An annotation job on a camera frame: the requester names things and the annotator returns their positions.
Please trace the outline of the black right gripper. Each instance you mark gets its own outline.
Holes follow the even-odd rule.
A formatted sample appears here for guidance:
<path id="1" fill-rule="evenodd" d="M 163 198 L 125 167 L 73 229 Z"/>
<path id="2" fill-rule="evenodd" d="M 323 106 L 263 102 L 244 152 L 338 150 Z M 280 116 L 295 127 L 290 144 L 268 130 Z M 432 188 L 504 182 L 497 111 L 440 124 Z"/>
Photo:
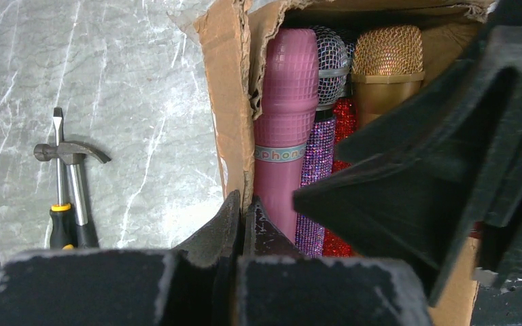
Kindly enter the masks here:
<path id="1" fill-rule="evenodd" d="M 432 83 L 338 145 L 294 209 L 360 254 L 407 262 L 435 304 L 481 227 L 478 279 L 522 277 L 522 1 L 500 1 Z"/>

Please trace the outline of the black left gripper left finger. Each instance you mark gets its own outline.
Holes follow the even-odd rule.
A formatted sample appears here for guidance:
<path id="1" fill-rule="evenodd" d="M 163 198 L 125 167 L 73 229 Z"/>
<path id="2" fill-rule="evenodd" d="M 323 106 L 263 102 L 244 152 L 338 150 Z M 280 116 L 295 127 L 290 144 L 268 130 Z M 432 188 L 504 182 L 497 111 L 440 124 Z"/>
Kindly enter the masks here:
<path id="1" fill-rule="evenodd" d="M 0 271 L 0 325 L 229 325 L 241 195 L 173 249 L 27 251 Z"/>

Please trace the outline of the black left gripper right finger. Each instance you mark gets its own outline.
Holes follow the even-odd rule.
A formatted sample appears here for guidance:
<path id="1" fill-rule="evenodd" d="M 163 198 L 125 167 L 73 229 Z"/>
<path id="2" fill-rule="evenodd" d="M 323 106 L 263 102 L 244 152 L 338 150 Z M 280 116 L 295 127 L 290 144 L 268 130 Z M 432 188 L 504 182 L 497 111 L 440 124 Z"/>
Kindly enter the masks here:
<path id="1" fill-rule="evenodd" d="M 240 325 L 431 325 L 421 282 L 399 259 L 304 256 L 260 199 L 238 260 Z"/>

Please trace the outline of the gold microphone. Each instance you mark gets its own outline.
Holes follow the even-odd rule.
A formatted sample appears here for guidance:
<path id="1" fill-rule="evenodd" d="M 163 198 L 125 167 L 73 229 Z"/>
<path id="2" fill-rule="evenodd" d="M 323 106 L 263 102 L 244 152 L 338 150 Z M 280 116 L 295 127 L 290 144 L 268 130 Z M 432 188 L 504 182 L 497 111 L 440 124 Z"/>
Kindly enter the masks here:
<path id="1" fill-rule="evenodd" d="M 412 97 L 424 78 L 422 34 L 417 26 L 385 26 L 361 34 L 351 64 L 360 127 Z"/>

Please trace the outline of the purple glitter microphone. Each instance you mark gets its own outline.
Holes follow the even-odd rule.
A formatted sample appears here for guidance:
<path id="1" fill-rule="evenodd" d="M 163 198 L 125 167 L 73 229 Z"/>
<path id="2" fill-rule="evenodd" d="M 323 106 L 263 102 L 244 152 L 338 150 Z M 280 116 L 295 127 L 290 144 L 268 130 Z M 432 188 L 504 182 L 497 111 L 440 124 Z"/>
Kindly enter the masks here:
<path id="1" fill-rule="evenodd" d="M 332 172 L 335 123 L 333 107 L 345 91 L 348 53 L 342 38 L 325 26 L 311 26 L 317 37 L 319 103 L 301 172 L 301 186 L 314 183 Z"/>

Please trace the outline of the brown cardboard box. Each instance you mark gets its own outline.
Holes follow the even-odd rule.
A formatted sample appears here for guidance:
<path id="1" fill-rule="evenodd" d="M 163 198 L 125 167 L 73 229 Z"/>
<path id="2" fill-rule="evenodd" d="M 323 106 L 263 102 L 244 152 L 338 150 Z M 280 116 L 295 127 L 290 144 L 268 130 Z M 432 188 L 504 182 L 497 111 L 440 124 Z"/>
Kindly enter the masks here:
<path id="1" fill-rule="evenodd" d="M 211 111 L 215 122 L 215 142 L 224 196 L 232 190 L 241 191 L 243 207 L 247 208 L 252 201 L 254 180 L 253 159 L 253 121 L 261 114 L 254 109 L 255 101 L 260 96 L 251 95 L 249 77 L 261 76 L 262 54 L 266 44 L 285 19 L 288 10 L 300 9 L 301 14 L 316 14 L 325 20 L 334 18 L 334 14 L 349 14 L 356 18 L 357 14 L 365 14 L 372 18 L 373 12 L 381 14 L 381 10 L 397 10 L 404 14 L 408 11 L 421 14 L 421 18 L 444 18 L 438 27 L 430 27 L 423 32 L 425 46 L 429 50 L 426 68 L 429 80 L 437 78 L 452 64 L 454 57 L 466 50 L 469 40 L 476 35 L 487 19 L 487 9 L 494 1 L 275 1 L 263 5 L 257 11 L 248 14 L 252 1 L 215 1 L 200 18 L 192 23 L 201 43 L 205 73 L 209 88 Z M 389 14 L 381 14 L 382 20 L 389 20 Z M 252 81 L 253 91 L 261 91 L 262 78 Z M 377 153 L 389 152 L 398 145 L 405 145 L 413 140 L 413 136 L 398 136 L 397 131 L 405 132 L 405 126 L 388 129 L 389 131 L 372 131 L 372 125 L 358 136 L 371 136 L 372 140 L 364 141 L 365 145 L 373 145 L 373 156 Z M 475 258 L 479 241 L 468 237 L 462 247 L 460 260 L 455 264 L 452 276 L 447 282 L 445 292 L 435 308 L 419 306 L 421 316 L 412 317 L 403 325 L 422 325 L 422 317 L 429 319 L 428 325 L 470 325 L 478 292 L 478 283 L 468 280 L 470 262 Z M 309 303 L 317 303 L 315 297 Z M 299 308 L 295 302 L 269 308 L 267 304 L 254 304 L 251 312 L 245 309 L 239 312 L 237 321 L 246 325 L 389 325 L 389 321 L 357 321 L 357 312 L 369 312 L 365 308 L 357 308 L 357 299 L 341 299 L 341 294 L 333 294 L 332 299 L 325 299 L 324 304 L 316 308 L 301 309 L 295 312 L 292 321 L 286 321 L 285 313 Z M 317 321 L 317 316 L 309 316 L 310 312 L 323 311 L 324 321 Z M 341 312 L 333 312 L 333 308 L 357 308 L 343 321 L 334 321 L 341 317 Z"/>

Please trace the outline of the pink toy microphone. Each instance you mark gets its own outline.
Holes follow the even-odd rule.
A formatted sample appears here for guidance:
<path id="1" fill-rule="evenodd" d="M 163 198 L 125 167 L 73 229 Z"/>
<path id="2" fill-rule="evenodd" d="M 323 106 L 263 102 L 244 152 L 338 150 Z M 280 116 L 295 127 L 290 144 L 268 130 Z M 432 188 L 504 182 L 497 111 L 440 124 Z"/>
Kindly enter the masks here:
<path id="1" fill-rule="evenodd" d="M 311 29 L 282 29 L 266 49 L 262 115 L 254 122 L 254 195 L 270 220 L 295 240 L 292 194 L 300 187 L 313 127 L 319 79 L 317 40 Z"/>

